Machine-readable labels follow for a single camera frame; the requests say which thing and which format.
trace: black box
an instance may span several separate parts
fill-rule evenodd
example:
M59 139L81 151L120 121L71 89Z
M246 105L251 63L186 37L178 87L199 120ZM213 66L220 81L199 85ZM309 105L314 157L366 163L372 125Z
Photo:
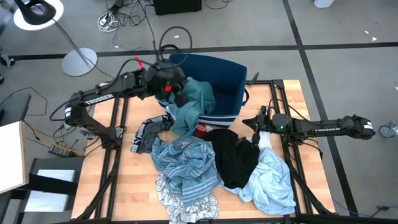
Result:
M201 0L154 0L158 16L201 11Z

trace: clothing pile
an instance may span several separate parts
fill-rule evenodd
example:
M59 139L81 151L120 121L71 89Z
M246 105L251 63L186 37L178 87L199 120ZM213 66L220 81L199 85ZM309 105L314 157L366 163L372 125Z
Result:
M266 214L294 213L290 172L272 150L269 133L260 133L255 145L229 129L199 124L199 115L215 108L211 85L188 78L184 91L188 103L178 108L171 94L162 102L167 115L145 120L131 145L132 152L150 153L160 171L157 195L170 223L218 218L220 208L211 193L216 186L239 195L243 202L253 201ZM166 144L157 134L170 129L179 138Z

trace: cable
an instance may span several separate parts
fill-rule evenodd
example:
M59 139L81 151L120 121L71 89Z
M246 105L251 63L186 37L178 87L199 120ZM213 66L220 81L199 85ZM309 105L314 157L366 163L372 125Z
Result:
M40 131L38 131L38 130L36 130L36 129L34 129L34 131L35 131L36 133L38 133L39 135L42 135L42 133L41 133ZM74 153L76 153L76 154L80 154L80 155L83 154L83 155L84 155L84 153L79 152L79 151L76 151L76 150L74 150L74 149L70 149L70 148L68 148L68 147L64 147L64 146L60 146L60 145L54 144L54 143L50 142L49 140L47 140L47 139L44 137L44 135L42 135L42 139L43 139L44 142L46 142L46 143L49 144L49 145L52 145L52 146L55 146L55 147L59 147L59 148L61 148L61 149L66 149L66 150L71 151L71 152L74 152Z
M362 216L364 216L364 217L371 218L371 215L353 212L353 211L349 210L348 208L346 208L344 205L340 204L340 203L339 203L337 200L335 200L333 197L332 197L331 199L332 199L337 205L339 205L341 208L347 210L347 212L349 212L349 213L351 213L351 214L354 214L354 215L362 215Z
M73 147L75 146L75 144L79 141L79 139L76 139L75 143L72 144L72 146L70 147L71 149L73 149Z
M91 144L89 144L88 146L84 147L83 150L86 150L88 147L92 146L94 143L96 143L98 140L100 139L100 137L98 136L94 142L92 142Z
M231 2L231 1L232 1L232 0L223 0L223 2L226 3L225 6L223 6L223 7L218 7L218 8L210 7L210 6L207 4L207 0L205 0L205 4L206 4L206 6L209 7L210 9L216 9L216 10L218 10L218 9L224 9L225 7L227 7L228 4L229 4L229 2Z
M72 40L72 38L70 38L69 34L65 31L65 29L63 29L62 26L61 26L55 19L52 19L52 20L58 25L58 28L61 29L61 31L63 32L64 36L70 41L70 43L73 44L73 46L74 46L77 50L79 50L79 52L81 53L81 55L82 55L84 58L86 58L86 59L87 59L99 72L101 72L101 73L103 73L103 74L105 74L105 75L107 75L107 76L109 76L109 77L111 77L111 78L114 78L112 75L110 75L110 74L108 74L108 73L102 71L100 68L98 68L98 67L94 64L94 62L92 62L88 57L86 57L86 55L84 55L83 52L81 52L80 48L74 43L74 41Z
M63 147L67 147L67 146L68 146L68 143L65 142L65 141L58 141L58 142L56 142L56 143L57 143L57 145L59 145L59 146L63 146L63 145L61 145L61 143L64 143L64 144L65 144Z
M35 129L35 128L32 128L32 126L31 126L29 123L27 123L26 121L24 121L24 122L25 122L25 124L28 125L28 127L30 127L30 129L32 130L33 135L35 136L36 140L38 140L38 141L43 140L44 142L46 142L46 143L49 144L49 145L52 145L52 146L55 146L55 147L59 147L59 148L61 148L61 149L66 149L66 150L71 151L71 152L74 152L74 153L76 153L76 154L83 154L82 152L79 152L79 151L76 151L76 150L73 150L73 149L70 149L70 148L67 148L67 147L60 146L60 145L58 145L58 144L52 143L51 141L49 141L48 139L46 139L46 138L44 137L44 136L48 136L48 137L51 137L51 136L49 136L48 134L45 134L45 133L43 133L42 131L39 131L39 130L37 130L37 129Z
M178 64L176 64L176 65L174 65L174 66L171 66L171 67L165 67L165 68L163 68L163 69L177 68L177 67L180 66L182 63L184 63L184 61L186 61L186 59L188 58L188 56L191 54L191 51L192 51L192 36L191 36L191 33L190 33L186 28L184 28L184 27L182 27L182 26L172 26L172 27L168 28L168 29L163 33L163 35L162 35L162 37L160 38L160 41L159 41L159 50L162 48L163 38L164 38L164 37L166 36L166 34L167 34L170 30L172 30L172 29L181 29L181 30L184 30L184 31L188 34L188 36L189 36L190 46L189 46L188 53L185 54L184 59L182 59L180 63L178 63Z
M319 144L319 142L317 140L315 140L315 139L306 139L306 140L310 140L310 141L315 142L316 144Z
M112 26L114 23L119 23L119 21L117 21L115 19L114 14L108 10L99 16L98 21L97 21L97 27L98 27L99 31L101 31L101 32L113 32L116 29L118 29L118 27Z
M31 126L28 122L26 122L26 121L24 121L24 122L25 122L25 124L30 128L30 130L32 130L32 133L33 133L33 135L35 136L36 140L40 140L40 138L37 137L35 131L34 131L33 128L32 128L32 126Z
M19 90L13 91L10 95L8 95L8 96L0 103L0 107L1 107L1 105L2 105L8 98L10 98L14 93L17 93L17 92L22 91L22 90L33 90L36 94L38 94L38 95L39 95L41 98L43 98L44 101L45 101L44 113L43 113L43 114L27 114L26 116L44 116L44 115L46 115L46 114L47 114L47 105L48 105L49 101L46 99L46 97L42 96L40 93L38 93L38 92L37 92L34 88L32 88L32 87L21 88L21 89L19 89Z
M285 105L287 105L290 109L294 110L294 112L296 112L301 118L303 118L304 120L308 121L309 123L312 123L312 124L315 124L315 125L318 125L318 126L322 126L322 124L314 123L314 122L310 121L309 119L305 118L293 106L290 106L286 101L283 101L283 100L280 100L280 99L276 99L276 100L282 102Z
M311 145L311 144L309 144L309 143L306 143L306 142L303 142L303 144L306 144L306 145L311 146L311 147L313 147L313 148L315 148L315 149L318 149L319 154L321 155L321 159L322 159L322 157L323 157L323 152L320 150L320 148L318 148L318 147L316 147L316 146L313 146L313 145Z
M30 141L32 141L32 142L36 142L37 144L40 144L40 145L42 145L42 146L44 146L44 147L46 147L46 148L51 149L51 147L48 147L48 146L46 146L45 144L42 144L42 143L40 143L40 142L38 142L38 141L36 141L36 140L33 140L33 139L31 139L31 138L26 137L26 139L28 139L28 140L30 140Z
M149 63L149 62L146 62L146 61L143 61L143 60L140 60L140 59L136 59L136 58L130 58L130 59L126 60L126 61L122 64L121 68L120 68L119 71L118 71L118 74L117 74L116 77L113 79L113 81L112 81L109 85L105 85L104 88L101 89L101 90L106 90L106 89L110 88L111 86L113 86L114 83L116 82L116 80L118 79L118 76L120 76L120 74L121 74L123 68L126 66L126 64L127 64L128 62L131 62L131 61L141 62L141 63L147 64L147 65L150 65L150 66L154 66L153 64L151 64L151 63ZM81 97L85 97L85 96L88 96L88 95L91 95L91 94L96 94L96 93L95 93L95 92L92 92L92 93L89 93L89 94L86 94L86 95L83 95L83 96L77 96L77 97L75 97L75 98L73 98L73 99L70 99L70 100L67 100L67 101L63 102L60 106L58 106L58 107L50 114L50 120L51 120L51 121L64 121L65 119L53 119L54 114L55 114L61 107L63 107L64 105L66 105L67 103L70 103L70 102L72 102L73 100L77 100L77 99L79 99L79 98L81 98Z
M93 150L91 150L90 152L88 152L83 159L85 159L88 155L90 155L90 153L94 152L97 148L99 148L101 145L95 147Z
M74 132L74 131L76 130L76 127L73 127L72 130L70 130L69 132L67 132L67 133L65 133L65 134L62 134L62 132L61 132L61 135L60 135L60 136L55 136L55 134L56 134L57 132L59 132L59 131L62 131L62 129L63 129L63 125L61 125L60 128L58 128L57 130L55 130L54 133L52 134L52 136L55 137L55 138L62 138L63 140L65 140L64 137L65 137L66 135L68 135L68 134Z
M293 156L289 153L290 158L293 159L294 161L296 161L296 159L293 158Z

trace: wooden table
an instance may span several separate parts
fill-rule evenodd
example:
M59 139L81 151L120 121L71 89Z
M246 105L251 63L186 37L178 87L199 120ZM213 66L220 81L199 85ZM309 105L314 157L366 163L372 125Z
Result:
M289 105L293 106L299 113L309 119L307 106L298 80L284 80L285 92ZM252 136L253 131L242 123L242 119L253 118L259 113L261 105L267 105L271 99L271 90L269 85L253 85L246 87L250 92L250 100L243 106L240 115L230 127L239 134L239 137ZM113 108L113 100L105 101L96 105L94 118L105 126L109 126L111 113ZM294 111L290 111L292 116L299 118ZM138 98L129 99L129 109L126 118L127 131L123 139L123 148L121 152L121 161L119 166L118 184L116 188L116 196L113 210L112 220L168 220L169 215L166 209L159 203L155 180L159 176L159 172L155 169L154 163L150 158L150 154L137 154L130 152L131 142L134 134L138 130L141 123L148 118L164 114L163 109L157 104L154 97L146 98L141 101ZM177 136L171 132L162 133L161 139L166 141L175 139ZM282 145L280 136L271 134L272 148L282 158ZM95 148L98 144L94 144L87 152ZM310 146L300 146L300 155L307 179L307 185L317 196L319 201L330 211L334 212L333 202L331 199L326 176L323 171L322 161L319 152ZM101 177L101 169L104 160L103 149L97 149L91 153L83 163L80 181L76 193L75 205L73 208L72 218L79 216L86 206L91 202L95 195ZM298 200L302 212L305 212L303 196L300 187L297 186ZM269 218L280 217L270 216L258 210L253 202L243 203L237 195L227 192L217 187L213 190L213 194L218 199L220 205L219 218ZM106 207L108 206L108 193L104 196L103 216L105 216Z

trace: blue striped shirt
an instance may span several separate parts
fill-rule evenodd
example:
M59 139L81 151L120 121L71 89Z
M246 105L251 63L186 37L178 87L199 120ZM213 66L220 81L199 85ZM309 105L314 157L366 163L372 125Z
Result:
M156 169L170 179L170 193L181 195L185 206L200 201L218 184L211 142L187 136L164 144L157 138L151 157Z

